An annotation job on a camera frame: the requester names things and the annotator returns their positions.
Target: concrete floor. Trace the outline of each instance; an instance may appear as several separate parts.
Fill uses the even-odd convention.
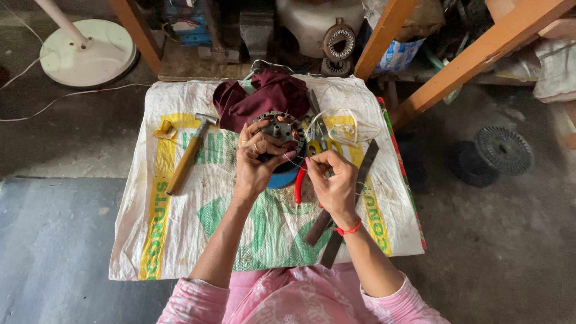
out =
[[[26,29],[0,28],[0,40],[0,65],[13,74],[36,58],[39,44]],[[142,61],[117,85],[153,80]],[[35,66],[2,91],[0,119],[30,115],[69,92]],[[0,123],[0,177],[125,178],[145,92],[68,97],[25,122]],[[525,175],[478,189],[453,176],[444,157],[451,143],[487,125],[522,134],[536,162]],[[452,105],[435,105],[407,128],[421,143],[428,174],[414,191],[428,250],[392,261],[448,320],[576,322],[576,157],[557,139],[571,127],[529,89],[470,85]]]

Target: pink sleeve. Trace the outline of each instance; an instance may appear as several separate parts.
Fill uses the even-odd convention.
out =
[[[158,323],[221,323],[230,290],[181,278]]]
[[[361,288],[366,308],[381,323],[450,323],[440,313],[430,308],[420,297],[416,288],[403,273],[404,284],[388,297],[375,298],[366,294]]]

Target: hand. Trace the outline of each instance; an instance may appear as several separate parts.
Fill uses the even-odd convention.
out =
[[[278,146],[282,142],[269,135],[257,133],[258,130],[268,126],[269,121],[261,120],[244,128],[238,139],[236,152],[236,186],[234,197],[254,201],[266,189],[272,177],[272,171],[296,155],[296,151],[286,153],[286,149]],[[258,155],[269,153],[273,158],[266,162],[257,160]]]
[[[358,224],[356,215],[356,178],[358,168],[335,150],[328,150],[306,158],[308,175],[322,207],[336,225],[347,231]],[[326,179],[324,173],[330,168],[334,176]]]

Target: person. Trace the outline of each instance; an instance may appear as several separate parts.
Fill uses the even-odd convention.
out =
[[[295,156],[258,132],[268,121],[244,125],[236,154],[236,186],[228,209],[187,278],[176,284],[158,323],[448,323],[430,308],[382,253],[364,226],[344,234],[352,263],[232,274],[244,223],[272,171]],[[262,163],[267,152],[274,157]],[[358,169],[334,150],[306,158],[322,206],[351,232]],[[324,173],[332,168],[334,176]]]

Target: grey floor mat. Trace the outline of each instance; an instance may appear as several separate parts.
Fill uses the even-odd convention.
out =
[[[111,281],[126,179],[6,179],[0,323],[155,323],[176,280]]]

